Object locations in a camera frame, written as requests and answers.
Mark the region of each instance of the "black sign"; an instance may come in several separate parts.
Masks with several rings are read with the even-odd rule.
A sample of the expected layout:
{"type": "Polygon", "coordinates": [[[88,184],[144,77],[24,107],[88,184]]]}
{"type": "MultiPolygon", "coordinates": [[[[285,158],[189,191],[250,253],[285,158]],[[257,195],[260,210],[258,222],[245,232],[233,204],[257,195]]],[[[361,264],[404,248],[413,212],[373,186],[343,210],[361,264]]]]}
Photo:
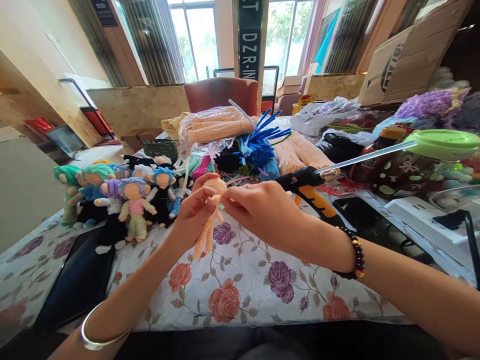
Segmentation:
{"type": "Polygon", "coordinates": [[[240,77],[259,80],[262,0],[238,0],[240,77]]]}
{"type": "Polygon", "coordinates": [[[114,13],[110,9],[108,0],[90,0],[93,5],[93,9],[100,20],[101,25],[104,28],[117,27],[117,20],[115,20],[114,13]]]}

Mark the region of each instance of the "bracelet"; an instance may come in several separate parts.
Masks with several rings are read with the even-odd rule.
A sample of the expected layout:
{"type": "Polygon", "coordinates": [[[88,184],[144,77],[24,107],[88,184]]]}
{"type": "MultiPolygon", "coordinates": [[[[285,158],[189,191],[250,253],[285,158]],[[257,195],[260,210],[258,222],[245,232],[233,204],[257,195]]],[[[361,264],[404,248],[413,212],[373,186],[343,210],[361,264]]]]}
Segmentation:
{"type": "Polygon", "coordinates": [[[130,326],[130,328],[128,328],[127,331],[125,331],[123,334],[117,336],[116,338],[112,339],[112,340],[109,340],[109,341],[105,341],[105,342],[94,342],[92,340],[90,340],[87,335],[85,335],[85,324],[87,323],[88,319],[90,318],[90,315],[92,315],[94,313],[95,310],[97,310],[97,308],[103,304],[103,301],[101,303],[99,303],[97,306],[95,306],[93,308],[92,311],[90,311],[88,313],[88,315],[86,316],[85,320],[83,320],[83,322],[81,323],[81,328],[80,328],[80,340],[83,344],[83,347],[87,350],[92,350],[92,351],[98,351],[98,350],[101,350],[103,349],[104,347],[110,345],[110,344],[113,344],[113,343],[116,343],[117,341],[120,341],[121,339],[123,339],[125,336],[127,336],[130,332],[130,330],[132,329],[132,327],[130,326]]]}
{"type": "Polygon", "coordinates": [[[365,260],[364,260],[364,251],[362,250],[362,246],[360,244],[359,239],[355,236],[355,233],[343,226],[337,226],[338,229],[342,230],[351,240],[351,245],[355,250],[355,269],[350,272],[340,272],[334,271],[335,274],[340,276],[341,278],[348,279],[348,280],[356,280],[357,278],[361,278],[364,276],[365,270],[365,260]]]}

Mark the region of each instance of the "green lid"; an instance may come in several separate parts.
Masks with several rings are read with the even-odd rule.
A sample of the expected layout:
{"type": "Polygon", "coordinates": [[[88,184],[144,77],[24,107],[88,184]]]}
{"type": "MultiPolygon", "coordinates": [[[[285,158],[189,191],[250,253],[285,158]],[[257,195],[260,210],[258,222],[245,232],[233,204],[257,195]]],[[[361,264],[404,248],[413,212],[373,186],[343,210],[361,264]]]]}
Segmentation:
{"type": "Polygon", "coordinates": [[[479,148],[480,137],[475,134],[445,129],[415,130],[404,142],[414,140],[407,151],[427,158],[458,161],[473,155],[479,148]]]}

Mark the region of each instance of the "green basket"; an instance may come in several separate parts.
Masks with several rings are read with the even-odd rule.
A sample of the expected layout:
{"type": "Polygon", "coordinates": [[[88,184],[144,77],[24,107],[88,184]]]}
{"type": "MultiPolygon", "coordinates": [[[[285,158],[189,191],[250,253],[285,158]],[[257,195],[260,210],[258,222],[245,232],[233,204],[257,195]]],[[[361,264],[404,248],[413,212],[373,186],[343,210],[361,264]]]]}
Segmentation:
{"type": "Polygon", "coordinates": [[[154,139],[143,142],[143,151],[145,155],[152,158],[165,155],[171,159],[171,163],[175,163],[179,158],[177,143],[171,139],[154,139]]]}

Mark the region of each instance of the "red chair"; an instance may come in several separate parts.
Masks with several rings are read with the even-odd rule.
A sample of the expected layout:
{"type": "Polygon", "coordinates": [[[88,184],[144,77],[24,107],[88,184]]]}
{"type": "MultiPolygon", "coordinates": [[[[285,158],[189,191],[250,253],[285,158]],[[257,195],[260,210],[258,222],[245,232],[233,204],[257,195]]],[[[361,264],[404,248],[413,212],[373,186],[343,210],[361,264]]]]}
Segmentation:
{"type": "Polygon", "coordinates": [[[237,77],[213,77],[184,85],[190,112],[198,113],[218,106],[230,106],[229,99],[248,115],[257,115],[259,83],[237,77]]]}

